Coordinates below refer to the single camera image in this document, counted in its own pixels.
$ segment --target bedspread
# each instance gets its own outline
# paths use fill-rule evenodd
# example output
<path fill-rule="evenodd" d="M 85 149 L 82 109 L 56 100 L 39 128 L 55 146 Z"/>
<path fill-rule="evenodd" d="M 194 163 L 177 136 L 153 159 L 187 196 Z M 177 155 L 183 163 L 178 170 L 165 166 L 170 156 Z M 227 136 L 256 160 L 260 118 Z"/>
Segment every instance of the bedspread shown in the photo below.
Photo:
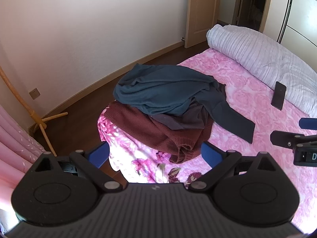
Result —
<path fill-rule="evenodd" d="M 273 146 L 270 142 L 270 134 L 274 130 L 305 135 L 317 134 L 316 131 L 299 128 L 299 119 L 307 115 L 287 100 L 284 101 L 282 111 L 271 106 L 273 91 L 239 63 L 214 49 L 195 55 L 180 65 L 213 75 L 216 80 L 225 83 L 229 105 L 256 124 L 252 144 L 224 130 L 216 123 L 212 127 L 208 141 L 224 151 L 234 149 L 246 156 L 256 155 L 259 151 L 269 152 L 299 192 L 300 205 L 293 223 L 303 232 L 315 230 L 317 169 L 294 166 L 292 151 Z M 188 186 L 211 169 L 201 156 L 183 164 L 170 163 L 169 154 L 145 146 L 116 127 L 104 117 L 105 110 L 98 120 L 100 137 L 110 145 L 109 161 L 112 168 L 121 170 L 128 182 L 183 182 Z"/>

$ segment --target dark brown floor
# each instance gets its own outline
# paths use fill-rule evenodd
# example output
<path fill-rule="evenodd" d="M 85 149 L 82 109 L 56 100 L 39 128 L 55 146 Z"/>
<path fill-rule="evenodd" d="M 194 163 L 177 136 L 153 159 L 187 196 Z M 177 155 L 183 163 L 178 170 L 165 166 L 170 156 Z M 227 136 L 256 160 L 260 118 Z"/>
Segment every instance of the dark brown floor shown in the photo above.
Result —
<path fill-rule="evenodd" d="M 207 42 L 190 48 L 179 47 L 145 64 L 179 64 L 208 48 Z M 68 112 L 68 116 L 54 119 L 47 123 L 46 133 L 57 155 L 68 155 L 76 149 L 87 151 L 100 144 L 97 120 L 103 109 L 114 100 L 112 92 L 120 78 L 118 77 L 105 84 L 68 107 L 65 110 Z M 37 130 L 34 137 L 49 151 L 41 131 Z M 111 176 L 116 173 L 112 171 L 109 163 L 104 164 L 102 169 Z"/>

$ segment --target pink bedsheet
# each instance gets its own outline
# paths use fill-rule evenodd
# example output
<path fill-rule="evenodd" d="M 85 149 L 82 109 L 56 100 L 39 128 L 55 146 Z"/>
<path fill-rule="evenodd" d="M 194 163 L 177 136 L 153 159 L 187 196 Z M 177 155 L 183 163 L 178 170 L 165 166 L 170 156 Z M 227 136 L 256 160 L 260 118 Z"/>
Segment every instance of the pink bedsheet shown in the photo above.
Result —
<path fill-rule="evenodd" d="M 303 232 L 315 230 L 317 169 L 294 166 L 292 151 L 273 146 L 270 142 L 273 130 L 305 135 L 316 134 L 316 131 L 302 130 L 298 126 L 299 119 L 307 115 L 288 101 L 284 102 L 282 111 L 271 106 L 273 91 L 239 63 L 216 50 L 208 49 L 180 65 L 213 75 L 219 82 L 227 84 L 229 105 L 256 124 L 252 144 L 215 123 L 208 141 L 224 151 L 235 149 L 243 155 L 256 155 L 259 151 L 268 151 L 300 194 L 300 205 L 293 223 Z M 169 154 L 151 149 L 132 138 L 104 117 L 105 110 L 98 120 L 100 137 L 110 145 L 109 160 L 112 168 L 121 170 L 129 182 L 184 182 L 188 185 L 211 169 L 201 156 L 183 164 L 171 164 Z"/>

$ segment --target maroon sweater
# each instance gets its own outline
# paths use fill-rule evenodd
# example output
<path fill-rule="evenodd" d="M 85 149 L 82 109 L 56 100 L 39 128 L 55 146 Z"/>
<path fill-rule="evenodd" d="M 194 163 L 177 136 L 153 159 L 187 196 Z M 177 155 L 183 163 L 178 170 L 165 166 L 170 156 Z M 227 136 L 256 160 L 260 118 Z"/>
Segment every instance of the maroon sweater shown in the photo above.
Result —
<path fill-rule="evenodd" d="M 208 140 L 213 120 L 208 116 L 205 129 L 171 130 L 135 107 L 111 102 L 105 117 L 143 144 L 172 154 L 170 162 L 180 164 L 200 155 L 200 146 Z"/>

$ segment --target wall socket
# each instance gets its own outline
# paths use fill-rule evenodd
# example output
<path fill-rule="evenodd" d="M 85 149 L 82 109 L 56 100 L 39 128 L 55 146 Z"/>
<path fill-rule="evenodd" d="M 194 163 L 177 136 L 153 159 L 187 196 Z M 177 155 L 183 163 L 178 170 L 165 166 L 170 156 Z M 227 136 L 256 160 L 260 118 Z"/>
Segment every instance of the wall socket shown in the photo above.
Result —
<path fill-rule="evenodd" d="M 37 88 L 30 91 L 29 94 L 33 98 L 33 100 L 40 96 L 40 92 L 38 91 Z"/>

